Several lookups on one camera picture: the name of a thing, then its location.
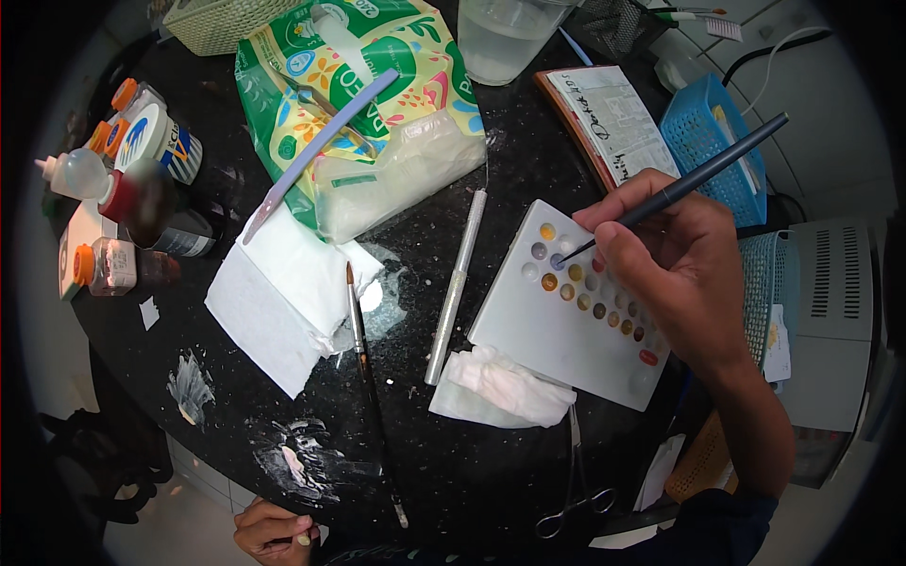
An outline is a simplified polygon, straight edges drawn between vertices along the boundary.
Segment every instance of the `dark shirt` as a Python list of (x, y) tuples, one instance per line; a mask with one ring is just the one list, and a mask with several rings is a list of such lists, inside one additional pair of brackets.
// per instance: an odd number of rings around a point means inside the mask
[(555, 557), (469, 557), (384, 544), (342, 552), (323, 564), (342, 566), (592, 566), (623, 564), (694, 564), (743, 566), (765, 540), (777, 499), (708, 489), (679, 507), (677, 520), (666, 531), (629, 548), (582, 548)]

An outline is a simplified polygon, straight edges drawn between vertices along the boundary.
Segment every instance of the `teal plastic basket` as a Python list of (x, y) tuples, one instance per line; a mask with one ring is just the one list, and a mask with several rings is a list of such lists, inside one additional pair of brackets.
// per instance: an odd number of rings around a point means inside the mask
[(795, 232), (779, 230), (739, 240), (745, 283), (743, 326), (759, 369), (764, 369), (771, 305), (784, 305), (790, 350), (799, 319), (799, 248)]
[[(660, 134), (673, 154), (682, 175), (730, 147), (732, 140), (718, 126), (711, 109), (720, 106), (727, 124), (737, 139), (749, 134), (746, 122), (713, 72), (678, 91), (660, 120)], [(710, 181), (699, 192), (721, 202), (733, 211), (737, 228), (763, 225), (767, 221), (767, 181), (765, 162), (758, 148), (746, 154), (757, 192), (753, 195), (742, 164), (737, 161)]]

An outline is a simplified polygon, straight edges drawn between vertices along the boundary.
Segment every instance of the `black table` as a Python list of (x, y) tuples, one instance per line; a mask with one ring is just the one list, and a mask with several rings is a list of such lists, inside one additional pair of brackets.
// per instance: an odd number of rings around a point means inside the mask
[[(441, 8), (455, 27), (455, 7)], [(489, 146), (487, 208), (459, 309), (452, 350), (470, 348), (466, 335), (503, 262), (529, 204), (537, 198), (570, 213), (600, 200), (581, 154), (531, 80), (531, 73), (580, 64), (559, 34), (510, 85), (476, 85)], [(283, 507), (305, 512), (302, 500), (282, 491), (252, 456), (250, 439), (271, 421), (288, 424), (317, 417), (329, 444), (349, 460), (369, 461), (363, 442), (361, 394), (352, 356), (322, 360), (305, 390), (289, 399), (223, 332), (203, 304), (207, 288), (242, 226), (261, 202), (271, 180), (252, 149), (236, 93), (231, 55), (199, 58), (177, 41), (152, 47), (132, 76), (152, 84), (167, 100), (170, 115), (204, 145), (193, 185), (233, 212), (222, 241), (204, 257), (180, 260), (179, 288), (154, 293), (161, 318), (145, 332), (138, 303), (147, 294), (94, 298), (82, 291), (72, 306), (90, 341), (129, 393), (180, 444), (247, 489)], [(650, 62), (624, 71), (658, 119), (670, 95)], [(371, 343), (379, 397), (400, 491), (411, 528), (402, 531), (387, 495), (375, 481), (341, 485), (341, 502), (316, 510), (316, 520), (354, 532), (359, 540), (433, 543), (449, 549), (496, 550), (535, 544), (576, 544), (600, 532), (618, 532), (666, 518), (676, 505), (655, 513), (631, 513), (648, 464), (664, 439), (682, 384), (671, 359), (644, 413), (579, 393), (587, 475), (593, 490), (617, 487), (619, 498), (606, 515), (579, 509), (554, 542), (540, 542), (535, 522), (560, 511), (568, 472), (568, 426), (502, 430), (438, 417), (428, 412), (433, 388), (422, 379), (431, 333), (457, 254), (475, 187), (485, 170), (461, 178), (372, 232), (360, 242), (381, 245), (400, 260), (402, 323)], [(434, 284), (427, 286), (426, 279)], [(204, 406), (204, 428), (191, 426), (166, 389), (178, 356), (192, 349), (214, 382), (215, 403)], [(386, 383), (392, 379), (392, 385)], [(692, 407), (671, 434), (690, 439), (709, 411), (696, 385)]]

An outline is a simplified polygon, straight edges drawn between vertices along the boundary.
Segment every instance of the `black basket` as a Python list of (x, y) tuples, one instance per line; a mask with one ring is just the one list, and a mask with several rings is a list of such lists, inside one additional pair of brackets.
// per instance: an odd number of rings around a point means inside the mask
[(633, 0), (585, 0), (563, 28), (615, 63), (637, 57), (676, 22), (661, 20)]

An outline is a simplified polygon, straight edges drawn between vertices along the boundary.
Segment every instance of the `notebook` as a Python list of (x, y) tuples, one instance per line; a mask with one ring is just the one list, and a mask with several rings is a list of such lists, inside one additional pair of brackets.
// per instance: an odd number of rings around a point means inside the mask
[(658, 125), (616, 65), (535, 73), (541, 88), (595, 171), (612, 191), (644, 168), (679, 177)]

